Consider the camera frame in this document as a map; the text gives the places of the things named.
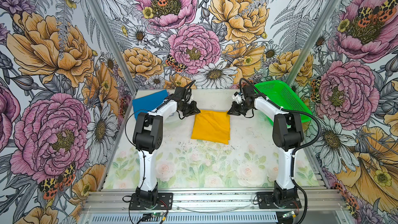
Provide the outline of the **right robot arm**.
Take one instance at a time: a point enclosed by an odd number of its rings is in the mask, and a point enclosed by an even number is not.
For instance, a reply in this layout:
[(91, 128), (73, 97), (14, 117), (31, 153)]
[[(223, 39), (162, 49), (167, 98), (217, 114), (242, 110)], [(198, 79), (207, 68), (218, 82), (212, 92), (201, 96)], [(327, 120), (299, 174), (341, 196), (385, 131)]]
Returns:
[(301, 116), (278, 106), (254, 85), (246, 84), (239, 92), (234, 93), (228, 115), (246, 116), (248, 111), (255, 110), (272, 120), (272, 140), (278, 148), (279, 171), (270, 198), (279, 208), (301, 207), (298, 186), (293, 182), (295, 167), (293, 151), (299, 148), (304, 140)]

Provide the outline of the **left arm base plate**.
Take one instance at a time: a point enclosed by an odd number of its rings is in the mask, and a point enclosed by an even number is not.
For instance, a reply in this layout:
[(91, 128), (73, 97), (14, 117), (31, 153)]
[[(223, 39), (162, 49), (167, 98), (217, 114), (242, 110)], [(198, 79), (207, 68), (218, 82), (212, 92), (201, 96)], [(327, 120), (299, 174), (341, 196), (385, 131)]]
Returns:
[(161, 192), (144, 196), (133, 195), (129, 201), (130, 211), (151, 211), (151, 210), (171, 210), (173, 206), (174, 194), (170, 192)]

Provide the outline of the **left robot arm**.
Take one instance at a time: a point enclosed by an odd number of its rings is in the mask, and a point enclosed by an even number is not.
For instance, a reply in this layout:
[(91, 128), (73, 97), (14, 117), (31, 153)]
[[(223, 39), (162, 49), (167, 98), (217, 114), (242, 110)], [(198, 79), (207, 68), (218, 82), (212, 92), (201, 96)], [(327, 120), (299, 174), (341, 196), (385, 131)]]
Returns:
[(160, 202), (158, 182), (155, 176), (155, 160), (163, 141), (163, 122), (174, 113), (182, 114), (180, 119), (199, 114), (196, 101), (191, 100), (192, 85), (176, 87), (175, 92), (151, 111), (139, 113), (132, 137), (132, 144), (140, 158), (140, 182), (135, 191), (137, 205), (154, 208)]

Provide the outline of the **yellow t shirt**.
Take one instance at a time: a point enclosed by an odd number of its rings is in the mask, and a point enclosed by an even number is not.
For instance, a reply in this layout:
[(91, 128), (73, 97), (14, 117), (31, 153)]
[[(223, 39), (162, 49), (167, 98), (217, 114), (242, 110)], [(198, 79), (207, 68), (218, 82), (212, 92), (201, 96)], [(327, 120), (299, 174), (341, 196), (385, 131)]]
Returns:
[(191, 138), (228, 145), (230, 116), (227, 112), (201, 110), (199, 114), (195, 115)]

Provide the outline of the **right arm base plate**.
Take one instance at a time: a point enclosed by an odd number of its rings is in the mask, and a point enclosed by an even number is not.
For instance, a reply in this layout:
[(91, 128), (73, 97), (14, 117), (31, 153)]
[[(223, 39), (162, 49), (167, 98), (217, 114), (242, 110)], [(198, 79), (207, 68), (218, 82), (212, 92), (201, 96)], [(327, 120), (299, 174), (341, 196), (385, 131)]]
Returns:
[(273, 192), (257, 192), (256, 200), (259, 209), (297, 209), (302, 207), (299, 198), (284, 198)]

